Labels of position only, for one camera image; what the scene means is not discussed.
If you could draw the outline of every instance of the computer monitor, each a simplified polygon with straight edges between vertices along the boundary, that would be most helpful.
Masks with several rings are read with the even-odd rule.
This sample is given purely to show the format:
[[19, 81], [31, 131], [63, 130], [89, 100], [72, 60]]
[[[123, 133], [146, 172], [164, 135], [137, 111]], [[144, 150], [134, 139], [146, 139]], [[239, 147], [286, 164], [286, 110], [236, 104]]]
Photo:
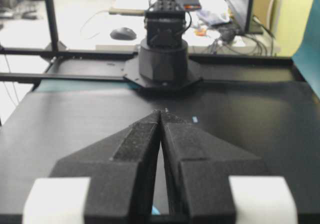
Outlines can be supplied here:
[[254, 0], [225, 0], [232, 11], [235, 22], [244, 34], [262, 34], [260, 25], [253, 22]]

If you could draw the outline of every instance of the wall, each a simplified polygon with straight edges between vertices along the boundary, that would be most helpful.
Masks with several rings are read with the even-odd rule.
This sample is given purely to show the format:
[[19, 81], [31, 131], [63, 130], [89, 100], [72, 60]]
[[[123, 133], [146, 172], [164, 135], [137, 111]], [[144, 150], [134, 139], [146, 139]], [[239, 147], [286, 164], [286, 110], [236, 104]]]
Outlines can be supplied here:
[[309, 12], [313, 0], [279, 0], [279, 19], [277, 27], [273, 31], [282, 51], [279, 56], [291, 57], [301, 44], [304, 36]]

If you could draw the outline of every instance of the metal frame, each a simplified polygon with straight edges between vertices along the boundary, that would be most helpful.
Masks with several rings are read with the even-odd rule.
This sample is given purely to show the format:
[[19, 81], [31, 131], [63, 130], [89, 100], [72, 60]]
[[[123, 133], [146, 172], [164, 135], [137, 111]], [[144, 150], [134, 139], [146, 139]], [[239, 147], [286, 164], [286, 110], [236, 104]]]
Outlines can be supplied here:
[[[47, 49], [39, 48], [7, 48], [0, 46], [0, 55], [28, 55], [40, 56], [49, 61], [47, 70], [61, 59], [104, 59], [104, 60], [129, 60], [137, 53], [106, 53], [102, 51], [88, 50], [67, 50], [66, 47], [59, 41], [54, 0], [45, 0], [46, 12], [48, 17], [48, 25], [50, 31], [51, 44]], [[200, 63], [215, 63], [224, 64], [237, 63], [252, 64], [252, 65], [293, 65], [291, 58], [275, 58], [275, 57], [248, 57], [248, 56], [233, 56], [233, 55], [218, 55], [209, 54], [193, 54], [190, 59]], [[122, 76], [92, 76], [92, 75], [62, 75], [62, 74], [32, 74], [32, 73], [0, 73], [0, 81], [19, 82], [27, 84], [39, 84], [44, 79], [58, 80], [87, 80], [87, 81], [113, 81], [113, 82], [128, 82]]]

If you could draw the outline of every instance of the black platform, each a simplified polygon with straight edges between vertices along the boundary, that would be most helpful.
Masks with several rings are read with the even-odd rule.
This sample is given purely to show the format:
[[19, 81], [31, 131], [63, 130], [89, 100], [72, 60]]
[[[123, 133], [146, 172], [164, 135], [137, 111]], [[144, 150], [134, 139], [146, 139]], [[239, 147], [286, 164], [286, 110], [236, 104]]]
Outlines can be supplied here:
[[[51, 72], [71, 72], [73, 62]], [[119, 71], [111, 62], [103, 63], [87, 68], [97, 73], [102, 68], [108, 75], [111, 69]], [[207, 63], [203, 73], [209, 83], [169, 94], [144, 92], [127, 83], [42, 82], [0, 130], [0, 223], [20, 223], [33, 181], [48, 177], [58, 159], [154, 109], [168, 109], [189, 121], [196, 117], [199, 128], [262, 157], [271, 173], [285, 177], [299, 223], [319, 223], [320, 101], [310, 86], [292, 66], [276, 63], [269, 68], [259, 61]], [[164, 175], [163, 166], [157, 170]], [[155, 192], [155, 198], [163, 195], [165, 188]]]

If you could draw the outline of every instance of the desk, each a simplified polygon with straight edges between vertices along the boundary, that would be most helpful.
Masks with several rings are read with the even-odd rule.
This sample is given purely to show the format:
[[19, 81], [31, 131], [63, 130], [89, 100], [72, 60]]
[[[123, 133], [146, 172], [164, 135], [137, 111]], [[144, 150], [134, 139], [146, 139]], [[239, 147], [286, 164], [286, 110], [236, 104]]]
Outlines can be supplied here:
[[[143, 17], [109, 15], [100, 13], [96, 15], [80, 32], [84, 23], [95, 13], [107, 11], [115, 0], [54, 0], [56, 21], [59, 39], [70, 49], [103, 50], [106, 52], [132, 52], [146, 36]], [[6, 20], [4, 28], [0, 30], [0, 41], [5, 47], [45, 48], [50, 42], [46, 8], [44, 1], [37, 2], [38, 20]], [[134, 41], [120, 41], [110, 38], [110, 32], [119, 27], [128, 27], [137, 33]], [[184, 35], [189, 44], [189, 53], [205, 53], [209, 45], [218, 37], [216, 31], [209, 31], [211, 37], [200, 37], [189, 29]], [[256, 35], [271, 51], [271, 38], [267, 33]], [[256, 44], [250, 39], [238, 36], [232, 44], [232, 49], [240, 53], [249, 53]], [[280, 46], [274, 42], [274, 53], [280, 51]], [[236, 54], [227, 48], [219, 49], [218, 54]]]
[[[131, 1], [128, 0], [116, 0], [116, 5], [121, 7], [127, 7], [129, 10], [140, 10], [143, 3], [141, 1]], [[192, 22], [197, 23], [199, 18], [197, 17], [196, 13], [192, 11]], [[190, 18], [186, 15], [186, 22], [188, 23]], [[96, 41], [96, 49], [99, 51], [106, 51], [106, 52], [132, 52], [137, 50], [137, 46], [140, 44], [141, 40], [144, 39], [147, 35], [146, 30], [144, 27], [144, 17], [132, 17], [132, 16], [117, 16], [117, 15], [110, 15], [106, 22], [110, 23], [108, 27], [106, 27], [100, 36], [97, 36], [95, 39]], [[127, 27], [132, 29], [137, 34], [137, 39], [133, 41], [119, 41], [113, 40], [110, 38], [110, 32], [113, 29], [120, 28], [120, 27]], [[190, 28], [182, 38], [188, 42], [189, 48], [188, 52], [190, 54], [208, 54], [208, 46], [210, 46], [217, 38], [219, 38], [220, 34], [217, 30], [208, 30], [207, 36], [197, 36], [195, 34], [195, 29]], [[263, 53], [264, 56], [269, 56], [271, 54], [272, 49], [272, 38], [269, 34], [263, 30], [262, 35], [254, 35], [254, 37], [263, 43], [266, 46], [267, 53]], [[248, 53], [257, 53], [255, 50], [257, 44], [246, 37], [237, 36], [234, 42], [230, 45], [230, 48], [220, 46], [217, 48], [217, 54], [221, 55], [237, 55], [238, 53], [241, 54], [248, 54]], [[280, 46], [278, 45], [277, 41], [273, 42], [273, 53], [279, 53], [281, 51]]]
[[[196, 19], [196, 13], [192, 12], [192, 18]], [[144, 28], [143, 16], [125, 16], [125, 15], [108, 15], [105, 16], [105, 22], [109, 25], [106, 26], [103, 31], [97, 36], [94, 41], [96, 43], [95, 48], [99, 51], [106, 52], [120, 52], [130, 53], [137, 50], [137, 46], [141, 40], [147, 35], [147, 31]], [[114, 40], [110, 37], [110, 32], [113, 29], [119, 27], [127, 27], [132, 29], [137, 34], [137, 39], [132, 41], [127, 40]], [[216, 38], [220, 36], [216, 30], [208, 30], [208, 36], [196, 36], [195, 29], [190, 28], [182, 38], [188, 42], [188, 52], [190, 54], [206, 54], [208, 46], [211, 45]], [[271, 53], [271, 38], [267, 32], [264, 31], [263, 35], [254, 35], [256, 39], [262, 42], [266, 48], [268, 55]], [[218, 54], [236, 55], [238, 53], [250, 53], [256, 48], [256, 43], [253, 40], [242, 36], [236, 36], [231, 48], [235, 51], [231, 51], [226, 47], [218, 49]], [[274, 41], [273, 53], [279, 53], [281, 48], [277, 41]]]

